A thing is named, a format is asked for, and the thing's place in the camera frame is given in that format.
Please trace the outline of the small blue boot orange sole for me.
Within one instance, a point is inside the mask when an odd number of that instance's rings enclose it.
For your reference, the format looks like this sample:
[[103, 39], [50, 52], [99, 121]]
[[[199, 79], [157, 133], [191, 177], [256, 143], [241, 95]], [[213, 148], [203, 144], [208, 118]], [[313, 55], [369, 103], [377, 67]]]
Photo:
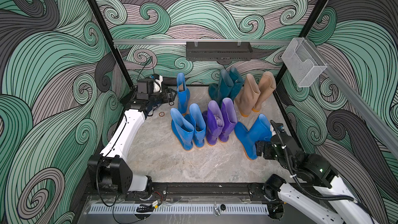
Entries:
[[178, 110], [182, 115], [185, 115], [188, 109], [190, 99], [190, 91], [186, 86], [184, 73], [177, 75], [177, 96], [178, 96]]

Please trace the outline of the purple boot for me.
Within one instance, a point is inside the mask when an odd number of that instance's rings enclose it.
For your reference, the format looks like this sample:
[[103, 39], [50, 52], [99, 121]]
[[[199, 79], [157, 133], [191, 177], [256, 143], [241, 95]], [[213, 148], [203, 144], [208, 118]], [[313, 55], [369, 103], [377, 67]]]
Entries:
[[221, 142], [226, 143], [229, 140], [229, 135], [234, 130], [238, 123], [236, 111], [233, 101], [226, 97], [222, 100], [221, 113], [224, 121], [224, 127], [219, 136]]
[[206, 123], [206, 139], [210, 146], [217, 143], [217, 138], [220, 136], [224, 128], [224, 120], [221, 109], [218, 103], [211, 100], [208, 103], [206, 111], [202, 112], [202, 116]]

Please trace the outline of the beige boot back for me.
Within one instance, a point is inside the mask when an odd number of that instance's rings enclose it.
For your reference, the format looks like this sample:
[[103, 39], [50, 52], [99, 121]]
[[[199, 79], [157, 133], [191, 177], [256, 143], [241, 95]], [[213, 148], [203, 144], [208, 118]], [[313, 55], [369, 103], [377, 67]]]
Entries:
[[243, 117], [248, 117], [252, 108], [257, 103], [260, 96], [260, 90], [252, 74], [246, 76], [243, 89], [237, 95], [234, 102]]

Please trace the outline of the beige boot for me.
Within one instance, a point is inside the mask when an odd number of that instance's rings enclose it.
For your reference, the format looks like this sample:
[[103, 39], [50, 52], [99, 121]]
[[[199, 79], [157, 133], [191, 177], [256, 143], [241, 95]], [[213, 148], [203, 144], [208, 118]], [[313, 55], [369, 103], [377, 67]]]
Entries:
[[234, 102], [243, 117], [248, 117], [252, 108], [257, 103], [260, 96], [260, 90], [252, 74], [246, 76], [243, 89], [237, 95]]
[[258, 83], [260, 95], [256, 104], [252, 108], [253, 112], [259, 112], [261, 110], [263, 102], [271, 96], [276, 89], [276, 86], [276, 80], [273, 73], [269, 71], [264, 72], [260, 82]]

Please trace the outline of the large blue boot front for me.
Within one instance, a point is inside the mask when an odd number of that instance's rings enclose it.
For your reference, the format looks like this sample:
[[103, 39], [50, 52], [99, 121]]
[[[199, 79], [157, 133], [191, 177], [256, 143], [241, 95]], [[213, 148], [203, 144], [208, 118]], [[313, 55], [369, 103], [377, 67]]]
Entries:
[[193, 103], [189, 106], [189, 114], [184, 117], [189, 123], [193, 125], [194, 136], [193, 141], [197, 148], [204, 146], [204, 139], [206, 136], [206, 123], [200, 107]]

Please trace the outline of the teal boot back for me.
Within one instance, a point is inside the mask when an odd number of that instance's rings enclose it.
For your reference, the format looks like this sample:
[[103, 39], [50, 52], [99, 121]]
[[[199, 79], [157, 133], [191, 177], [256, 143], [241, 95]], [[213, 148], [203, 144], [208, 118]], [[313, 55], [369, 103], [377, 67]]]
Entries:
[[218, 84], [211, 84], [208, 88], [209, 96], [216, 101], [219, 106], [222, 105], [222, 100], [228, 97], [231, 93], [234, 83], [227, 70], [220, 71], [220, 78]]

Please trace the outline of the teal boot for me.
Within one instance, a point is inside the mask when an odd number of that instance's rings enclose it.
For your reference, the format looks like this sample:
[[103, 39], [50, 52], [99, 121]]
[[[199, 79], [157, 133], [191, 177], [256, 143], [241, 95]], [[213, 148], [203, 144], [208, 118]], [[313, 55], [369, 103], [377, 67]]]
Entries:
[[238, 72], [236, 67], [232, 67], [229, 71], [229, 76], [233, 81], [233, 87], [231, 89], [229, 98], [234, 101], [234, 99], [237, 97], [239, 94], [243, 84], [244, 84], [244, 79], [242, 78], [241, 74]]
[[220, 71], [220, 78], [218, 84], [211, 84], [208, 88], [209, 96], [216, 101], [219, 106], [222, 105], [222, 100], [228, 97], [231, 93], [234, 83], [227, 70]]

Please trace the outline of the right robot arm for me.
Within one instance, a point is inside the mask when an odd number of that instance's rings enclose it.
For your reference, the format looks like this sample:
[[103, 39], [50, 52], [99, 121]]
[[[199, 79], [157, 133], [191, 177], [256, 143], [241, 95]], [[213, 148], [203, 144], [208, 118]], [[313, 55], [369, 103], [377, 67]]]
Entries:
[[281, 219], [283, 204], [299, 210], [317, 224], [376, 224], [368, 207], [348, 189], [331, 163], [321, 155], [305, 153], [281, 123], [271, 121], [269, 142], [257, 142], [257, 154], [275, 159], [288, 170], [293, 183], [272, 174], [264, 183], [265, 199], [280, 201], [268, 215]]

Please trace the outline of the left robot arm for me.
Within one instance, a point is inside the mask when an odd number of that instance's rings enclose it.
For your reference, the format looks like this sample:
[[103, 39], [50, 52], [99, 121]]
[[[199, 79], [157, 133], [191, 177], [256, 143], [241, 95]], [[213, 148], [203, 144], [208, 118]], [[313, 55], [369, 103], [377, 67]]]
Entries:
[[173, 104], [176, 91], [163, 83], [163, 77], [152, 74], [137, 81], [135, 88], [120, 102], [123, 116], [111, 140], [98, 154], [88, 160], [93, 188], [98, 192], [150, 193], [149, 176], [134, 174], [127, 165], [127, 156], [140, 127], [154, 110], [163, 104]]

